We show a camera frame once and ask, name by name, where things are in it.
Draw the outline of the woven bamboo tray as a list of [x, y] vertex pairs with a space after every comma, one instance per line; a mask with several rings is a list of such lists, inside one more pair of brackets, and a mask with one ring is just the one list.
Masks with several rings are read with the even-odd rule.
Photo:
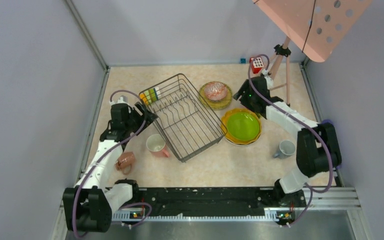
[[211, 108], [213, 110], [222, 110], [222, 109], [227, 108], [232, 102], [233, 93], [232, 93], [231, 88], [227, 84], [224, 83], [228, 89], [226, 97], [220, 101], [212, 101], [212, 100], [209, 100], [208, 98], [206, 98], [205, 94], [204, 94], [204, 87], [207, 83], [205, 83], [203, 86], [201, 86], [201, 88], [199, 90], [198, 99], [201, 102], [201, 104], [204, 107]]

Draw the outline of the yellow dotted plate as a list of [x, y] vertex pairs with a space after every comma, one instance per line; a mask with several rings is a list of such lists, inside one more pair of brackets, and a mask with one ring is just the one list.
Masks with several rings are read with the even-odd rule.
[[220, 128], [224, 137], [232, 144], [246, 146], [254, 143], [261, 135], [261, 121], [246, 108], [234, 108], [221, 117]]

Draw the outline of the orange patterned bowl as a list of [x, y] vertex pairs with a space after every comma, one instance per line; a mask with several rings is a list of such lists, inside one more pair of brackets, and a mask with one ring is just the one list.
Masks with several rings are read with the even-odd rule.
[[204, 86], [204, 95], [211, 101], [221, 101], [227, 96], [227, 93], [227, 86], [219, 81], [211, 81]]

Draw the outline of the grey printed mug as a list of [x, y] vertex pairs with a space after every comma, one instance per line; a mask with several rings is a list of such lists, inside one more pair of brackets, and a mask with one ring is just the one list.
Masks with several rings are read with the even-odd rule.
[[296, 152], [296, 145], [290, 140], [283, 140], [279, 143], [273, 158], [286, 159], [291, 157]]

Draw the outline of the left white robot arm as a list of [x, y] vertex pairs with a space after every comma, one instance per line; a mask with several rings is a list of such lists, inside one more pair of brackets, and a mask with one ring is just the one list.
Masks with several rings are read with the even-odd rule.
[[73, 187], [67, 187], [62, 196], [68, 230], [79, 232], [106, 232], [113, 213], [123, 204], [134, 207], [140, 202], [140, 193], [134, 189], [134, 180], [120, 180], [107, 189], [113, 167], [124, 153], [127, 143], [152, 124], [158, 116], [143, 104], [130, 105], [125, 101], [111, 102], [111, 118], [100, 135], [97, 151], [85, 174]]

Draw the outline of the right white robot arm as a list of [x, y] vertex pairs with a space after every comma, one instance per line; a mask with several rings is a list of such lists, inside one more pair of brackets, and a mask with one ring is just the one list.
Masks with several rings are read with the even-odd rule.
[[264, 76], [246, 79], [233, 98], [294, 137], [296, 166], [276, 180], [273, 188], [274, 202], [287, 206], [294, 198], [293, 193], [304, 187], [316, 192], [308, 182], [320, 173], [329, 173], [326, 187], [319, 191], [327, 192], [334, 181], [333, 170], [342, 163], [342, 156], [333, 124], [319, 123], [302, 116], [281, 98], [271, 96], [268, 83], [269, 79]]

